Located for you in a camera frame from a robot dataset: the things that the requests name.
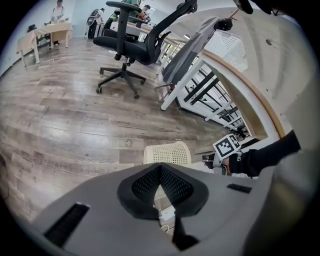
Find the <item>office chair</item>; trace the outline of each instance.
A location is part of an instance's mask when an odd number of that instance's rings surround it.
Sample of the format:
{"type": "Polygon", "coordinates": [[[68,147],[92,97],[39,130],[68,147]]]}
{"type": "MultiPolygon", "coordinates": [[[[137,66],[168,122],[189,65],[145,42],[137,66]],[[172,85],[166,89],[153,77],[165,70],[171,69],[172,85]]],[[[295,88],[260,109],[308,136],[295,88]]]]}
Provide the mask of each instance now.
{"type": "Polygon", "coordinates": [[[96,92],[98,94],[102,93],[101,86],[113,79],[118,77],[124,78],[128,86],[134,93],[134,98],[138,99],[138,92],[131,80],[131,78],[137,78],[141,80],[141,85],[146,81],[146,78],[135,74],[127,70],[135,61],[147,66],[155,63],[158,59],[161,46],[166,36],[171,32],[167,32],[160,37],[160,33],[169,27],[176,19],[184,14],[193,13],[197,10],[197,0],[185,0],[184,3],[178,5],[177,10],[162,20],[157,26],[155,26],[149,33],[146,42],[140,42],[136,39],[128,39],[126,35],[126,27],[129,18],[129,12],[136,11],[141,12],[142,10],[134,5],[123,3],[107,1],[107,6],[120,8],[120,15],[118,20],[118,31],[116,37],[114,36],[98,36],[94,38],[93,43],[97,46],[101,46],[107,49],[112,49],[116,51],[114,59],[119,61],[122,56],[125,56],[125,61],[122,64],[121,69],[101,67],[100,74],[104,71],[114,72],[114,74],[107,77],[105,80],[101,81],[96,92]]]}

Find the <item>wooden floor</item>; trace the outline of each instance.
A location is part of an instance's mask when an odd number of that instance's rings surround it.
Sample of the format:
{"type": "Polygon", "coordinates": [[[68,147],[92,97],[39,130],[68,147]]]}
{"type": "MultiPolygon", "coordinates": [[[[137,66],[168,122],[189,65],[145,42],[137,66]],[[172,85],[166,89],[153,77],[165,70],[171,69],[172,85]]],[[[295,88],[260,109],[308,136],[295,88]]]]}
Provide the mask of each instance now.
{"type": "Polygon", "coordinates": [[[91,41],[42,49],[40,58],[50,61],[36,65],[28,56],[27,67],[18,62],[0,81],[1,194],[28,221],[92,177],[141,165],[145,146],[181,140],[195,162],[194,149],[228,134],[174,104],[161,111],[156,65],[128,68],[147,78],[144,86],[134,79],[140,95],[134,99],[120,78],[96,94],[98,81],[111,74],[99,68],[122,62],[91,41]]]}

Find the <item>vent slot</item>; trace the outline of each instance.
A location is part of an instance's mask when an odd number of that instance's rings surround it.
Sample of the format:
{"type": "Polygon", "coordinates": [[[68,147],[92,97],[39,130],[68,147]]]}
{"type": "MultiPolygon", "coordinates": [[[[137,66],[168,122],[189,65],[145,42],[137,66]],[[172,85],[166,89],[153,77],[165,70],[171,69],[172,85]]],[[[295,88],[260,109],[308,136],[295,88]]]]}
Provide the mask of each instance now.
{"type": "Polygon", "coordinates": [[[249,187],[249,186],[242,186],[242,185],[238,185],[238,184],[229,184],[228,186],[226,186],[227,188],[229,189],[232,189],[232,190],[236,190],[236,191],[239,191],[239,192],[242,192],[242,193],[246,193],[246,194],[249,194],[252,187],[249,187]]]}
{"type": "Polygon", "coordinates": [[[64,246],[72,232],[76,229],[89,210],[89,206],[74,204],[45,234],[44,236],[58,247],[64,246]]]}

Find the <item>chair armrest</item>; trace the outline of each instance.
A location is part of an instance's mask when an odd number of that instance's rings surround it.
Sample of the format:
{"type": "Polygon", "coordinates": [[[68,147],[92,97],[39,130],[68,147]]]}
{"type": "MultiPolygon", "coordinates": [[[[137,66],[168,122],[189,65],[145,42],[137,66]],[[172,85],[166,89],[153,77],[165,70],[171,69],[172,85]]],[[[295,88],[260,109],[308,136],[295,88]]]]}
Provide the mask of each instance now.
{"type": "Polygon", "coordinates": [[[132,21],[135,21],[135,22],[140,22],[142,24],[148,24],[147,21],[143,20],[143,19],[139,19],[139,18],[136,18],[136,17],[132,17],[132,16],[129,16],[129,19],[132,20],[132,21]]]}
{"type": "Polygon", "coordinates": [[[137,12],[141,13],[141,11],[142,11],[138,6],[135,6],[135,5],[132,5],[132,4],[128,4],[128,3],[125,3],[125,2],[107,1],[105,4],[107,6],[120,8],[121,10],[126,10],[128,12],[137,11],[137,12]]]}
{"type": "Polygon", "coordinates": [[[142,25],[142,24],[148,24],[147,21],[145,21],[145,20],[143,20],[143,19],[136,18],[136,17],[129,16],[129,19],[130,19],[130,21],[135,21],[135,22],[136,22],[136,25],[135,25],[135,26],[136,26],[138,29],[141,29],[141,25],[142,25]]]}
{"type": "Polygon", "coordinates": [[[118,30],[116,33],[117,43],[116,43],[116,53],[117,55],[114,57],[117,61],[120,60],[120,57],[124,53],[124,44],[126,41],[126,30],[127,30],[127,22],[129,18],[129,12],[137,11],[141,13],[141,9],[135,5],[124,3],[124,2],[114,2],[107,1],[105,3],[107,6],[120,8],[120,15],[118,19],[118,30]]]}

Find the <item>black sleeve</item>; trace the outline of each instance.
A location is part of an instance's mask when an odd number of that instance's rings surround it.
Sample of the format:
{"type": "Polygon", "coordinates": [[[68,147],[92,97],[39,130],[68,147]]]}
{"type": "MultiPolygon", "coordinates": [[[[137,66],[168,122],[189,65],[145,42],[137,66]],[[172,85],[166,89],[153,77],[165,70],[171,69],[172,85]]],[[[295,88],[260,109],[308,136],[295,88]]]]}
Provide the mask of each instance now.
{"type": "Polygon", "coordinates": [[[298,150],[300,150],[300,145],[292,130],[283,138],[264,148],[250,149],[242,154],[232,154],[229,157],[230,172],[256,177],[263,168],[277,165],[282,158],[298,150]]]}

